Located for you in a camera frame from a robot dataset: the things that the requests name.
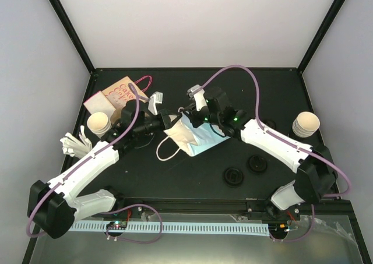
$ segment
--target white cup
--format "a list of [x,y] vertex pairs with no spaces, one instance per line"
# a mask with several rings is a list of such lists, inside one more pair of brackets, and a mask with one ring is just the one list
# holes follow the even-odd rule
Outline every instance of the white cup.
[[101,138],[111,128],[110,119],[103,112],[95,112],[88,118],[87,127]]
[[307,138],[320,128],[320,119],[309,111],[298,114],[293,122],[293,132],[300,138]]

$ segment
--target paper cup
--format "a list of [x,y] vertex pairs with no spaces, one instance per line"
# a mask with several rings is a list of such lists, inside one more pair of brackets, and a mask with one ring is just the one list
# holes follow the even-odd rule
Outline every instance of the paper cup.
[[301,112],[293,122],[293,132],[300,138],[307,138],[316,132],[320,128],[319,118],[309,112]]
[[103,112],[95,112],[87,121],[87,127],[96,136],[101,138],[111,128],[111,123],[107,115]]

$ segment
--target white wall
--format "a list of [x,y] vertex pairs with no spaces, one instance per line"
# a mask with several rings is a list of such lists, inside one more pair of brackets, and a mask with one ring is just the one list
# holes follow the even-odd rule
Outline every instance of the white wall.
[[347,199],[373,256],[373,0],[346,0],[305,81],[326,145],[352,181]]
[[333,0],[61,0],[96,67],[297,67]]
[[12,264],[30,186],[60,172],[89,77],[48,0],[0,0],[0,75],[0,263]]

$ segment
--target white bag handle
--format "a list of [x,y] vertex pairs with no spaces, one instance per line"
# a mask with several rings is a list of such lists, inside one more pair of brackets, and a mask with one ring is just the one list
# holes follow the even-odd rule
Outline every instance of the white bag handle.
[[160,160],[160,161],[167,161],[167,160],[169,160],[169,159],[171,159],[171,158],[173,158],[179,151],[180,151],[180,147],[178,148],[178,150],[176,150],[176,152],[173,154],[173,155],[171,155],[170,157],[168,157],[168,158],[165,158],[165,159],[162,159],[162,158],[160,158],[159,157],[159,154],[158,154],[158,150],[159,150],[159,148],[160,148],[160,146],[169,138],[170,136],[167,136],[167,137],[165,137],[160,143],[159,143],[159,145],[157,146],[157,150],[156,150],[156,155],[157,155],[157,158]]

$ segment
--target gray floor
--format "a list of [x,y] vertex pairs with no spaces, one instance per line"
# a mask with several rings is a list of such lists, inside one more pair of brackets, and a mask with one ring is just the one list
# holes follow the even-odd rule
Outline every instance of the gray floor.
[[[273,243],[267,237],[164,234],[151,245],[107,241],[101,233],[69,232],[57,240],[39,239],[32,263],[362,263],[356,244],[349,240],[348,218],[322,218],[332,227],[338,221],[343,232],[319,224],[306,239],[288,244]],[[137,240],[153,237],[127,235]]]

